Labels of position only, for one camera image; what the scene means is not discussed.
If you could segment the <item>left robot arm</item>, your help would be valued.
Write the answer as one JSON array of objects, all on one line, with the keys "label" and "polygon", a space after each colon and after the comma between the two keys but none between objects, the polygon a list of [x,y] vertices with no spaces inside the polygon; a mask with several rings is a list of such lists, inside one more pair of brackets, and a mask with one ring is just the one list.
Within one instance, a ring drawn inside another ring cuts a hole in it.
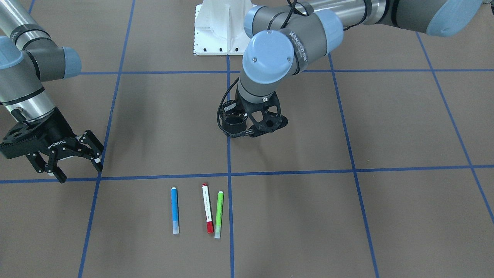
[{"label": "left robot arm", "polygon": [[481,0],[309,0],[256,6],[244,19],[250,42],[242,57],[236,98],[270,100],[281,81],[337,48],[344,30],[383,24],[450,37],[473,19]]}]

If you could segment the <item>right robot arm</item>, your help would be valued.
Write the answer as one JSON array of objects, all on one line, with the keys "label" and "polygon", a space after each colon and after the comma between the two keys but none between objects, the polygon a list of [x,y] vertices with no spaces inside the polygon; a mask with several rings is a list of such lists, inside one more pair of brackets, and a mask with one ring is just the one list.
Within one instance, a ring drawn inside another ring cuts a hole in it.
[{"label": "right robot arm", "polygon": [[27,157],[38,173],[48,173],[60,183],[67,176],[59,160],[83,157],[101,172],[103,144],[93,132],[76,135],[45,90],[45,81],[76,77],[81,73],[79,54],[58,46],[49,33],[17,0],[0,3],[0,100],[16,120],[1,141],[7,159]]}]

